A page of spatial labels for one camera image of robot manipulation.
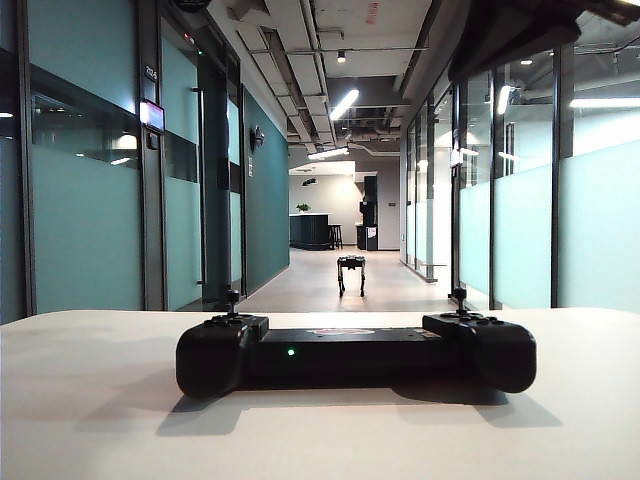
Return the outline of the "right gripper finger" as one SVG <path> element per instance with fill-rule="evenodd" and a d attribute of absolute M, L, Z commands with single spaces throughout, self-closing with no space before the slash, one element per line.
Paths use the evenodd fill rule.
<path fill-rule="evenodd" d="M 582 12 L 574 1 L 473 1 L 449 66 L 449 80 L 459 82 L 575 41 Z"/>
<path fill-rule="evenodd" d="M 628 26 L 638 21 L 640 17 L 639 5 L 630 1 L 586 0 L 583 8 L 620 26 Z"/>

